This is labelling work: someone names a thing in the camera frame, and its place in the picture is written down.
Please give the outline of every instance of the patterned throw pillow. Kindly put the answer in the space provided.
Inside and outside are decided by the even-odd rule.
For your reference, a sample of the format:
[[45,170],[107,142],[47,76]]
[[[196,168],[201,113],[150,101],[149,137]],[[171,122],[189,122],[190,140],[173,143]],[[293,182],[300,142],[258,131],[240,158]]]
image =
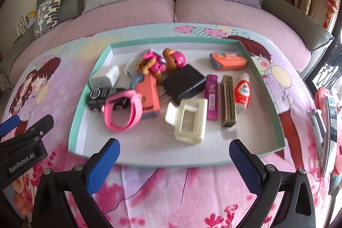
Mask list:
[[58,25],[59,7],[60,0],[45,0],[39,6],[34,29],[35,40]]

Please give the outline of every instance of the pink bottle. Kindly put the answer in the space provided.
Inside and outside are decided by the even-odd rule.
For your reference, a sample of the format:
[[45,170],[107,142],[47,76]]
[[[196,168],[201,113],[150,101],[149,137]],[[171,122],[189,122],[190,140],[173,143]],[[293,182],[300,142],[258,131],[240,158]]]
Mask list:
[[218,115],[218,77],[216,75],[206,76],[205,97],[208,100],[207,120],[216,121]]

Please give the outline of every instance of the blue plastic piece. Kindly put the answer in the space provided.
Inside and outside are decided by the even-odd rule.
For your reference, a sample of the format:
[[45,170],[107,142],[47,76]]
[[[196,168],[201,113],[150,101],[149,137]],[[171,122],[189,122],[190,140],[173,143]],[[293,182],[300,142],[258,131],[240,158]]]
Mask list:
[[[225,54],[225,53],[235,53],[236,55],[243,57],[242,53],[240,53],[239,51],[218,51],[216,52],[218,54]],[[210,57],[210,64],[212,65],[214,70],[220,69],[221,65],[219,63],[216,62],[216,60],[213,58],[213,53],[209,54]]]
[[229,145],[229,155],[249,192],[259,196],[262,190],[262,176],[234,141]]
[[0,137],[9,134],[20,123],[19,115],[14,115],[2,124],[0,124]]
[[144,80],[144,76],[143,75],[137,75],[137,76],[133,77],[132,80],[131,80],[131,84],[129,85],[129,88],[135,90],[136,89],[136,85],[139,82],[142,82],[143,80]]
[[99,192],[106,180],[113,165],[120,154],[120,143],[114,138],[109,139],[106,145],[101,149],[96,164],[87,175],[87,191],[90,195]]

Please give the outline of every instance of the screw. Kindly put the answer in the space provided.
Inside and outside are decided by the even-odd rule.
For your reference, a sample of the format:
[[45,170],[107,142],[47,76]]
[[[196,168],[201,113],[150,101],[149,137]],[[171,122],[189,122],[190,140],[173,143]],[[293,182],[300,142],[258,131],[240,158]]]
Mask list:
[[273,172],[274,170],[276,170],[276,168],[274,167],[274,165],[271,165],[271,164],[266,165],[266,169],[267,169],[268,171],[271,171],[271,172]]
[[76,171],[82,170],[82,169],[83,169],[83,164],[81,164],[81,163],[76,164],[75,167],[74,167],[74,169],[75,169]]
[[45,168],[43,173],[44,175],[49,175],[51,173],[51,168]]
[[307,173],[307,171],[304,168],[299,168],[298,172],[302,175],[305,175]]

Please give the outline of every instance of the white plastic clip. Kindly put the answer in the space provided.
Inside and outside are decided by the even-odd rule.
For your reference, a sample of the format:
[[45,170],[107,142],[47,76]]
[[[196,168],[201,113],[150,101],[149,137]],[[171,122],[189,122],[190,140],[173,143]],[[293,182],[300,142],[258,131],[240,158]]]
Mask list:
[[199,144],[206,132],[207,99],[183,99],[179,107],[169,102],[165,121],[174,126],[176,140]]

